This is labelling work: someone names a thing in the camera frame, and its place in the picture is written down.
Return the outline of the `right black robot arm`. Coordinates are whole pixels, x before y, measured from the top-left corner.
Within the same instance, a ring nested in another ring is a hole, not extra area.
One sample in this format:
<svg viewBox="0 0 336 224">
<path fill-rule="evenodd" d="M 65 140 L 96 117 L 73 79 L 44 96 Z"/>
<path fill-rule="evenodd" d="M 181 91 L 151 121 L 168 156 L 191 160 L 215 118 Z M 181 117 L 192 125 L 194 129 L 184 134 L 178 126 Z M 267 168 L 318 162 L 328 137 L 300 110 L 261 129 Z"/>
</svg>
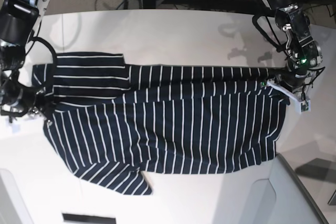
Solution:
<svg viewBox="0 0 336 224">
<path fill-rule="evenodd" d="M 40 114 L 50 120 L 53 105 L 45 98 L 45 90 L 53 85 L 57 67 L 57 54 L 50 43 L 35 36 L 50 0 L 4 0 L 1 7 L 1 115 L 21 118 L 26 114 Z M 51 70 L 46 79 L 36 87 L 19 83 L 19 70 L 27 56 L 26 44 L 39 42 L 52 56 Z"/>
</svg>

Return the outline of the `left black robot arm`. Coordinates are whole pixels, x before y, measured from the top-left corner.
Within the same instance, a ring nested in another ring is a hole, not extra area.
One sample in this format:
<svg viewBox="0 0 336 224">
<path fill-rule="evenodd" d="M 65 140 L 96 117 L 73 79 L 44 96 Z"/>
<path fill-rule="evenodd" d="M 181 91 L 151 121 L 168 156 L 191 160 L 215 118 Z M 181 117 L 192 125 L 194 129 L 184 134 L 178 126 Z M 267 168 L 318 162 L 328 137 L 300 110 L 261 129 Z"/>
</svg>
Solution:
<svg viewBox="0 0 336 224">
<path fill-rule="evenodd" d="M 300 0 L 257 1 L 261 3 L 263 16 L 267 16 L 266 10 L 274 13 L 277 27 L 287 38 L 284 43 L 277 38 L 271 39 L 258 23 L 260 15 L 253 16 L 255 28 L 278 52 L 286 56 L 286 66 L 261 85 L 290 98 L 299 114 L 310 111 L 311 101 L 306 90 L 324 70 L 320 67 L 323 62 L 321 48 L 311 35 L 310 20 Z"/>
</svg>

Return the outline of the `grey robot base cover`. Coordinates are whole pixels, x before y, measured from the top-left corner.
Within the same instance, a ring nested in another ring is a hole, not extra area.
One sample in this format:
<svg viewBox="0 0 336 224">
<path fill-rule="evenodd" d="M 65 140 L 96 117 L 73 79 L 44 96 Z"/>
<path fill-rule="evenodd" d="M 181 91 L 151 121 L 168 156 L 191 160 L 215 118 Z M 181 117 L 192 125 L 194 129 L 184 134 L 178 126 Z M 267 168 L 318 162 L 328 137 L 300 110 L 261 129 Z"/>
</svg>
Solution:
<svg viewBox="0 0 336 224">
<path fill-rule="evenodd" d="M 34 223 L 13 174 L 1 169 L 1 223 Z"/>
<path fill-rule="evenodd" d="M 327 223 L 325 216 L 282 155 L 269 178 L 253 183 L 246 201 L 249 223 Z"/>
</svg>

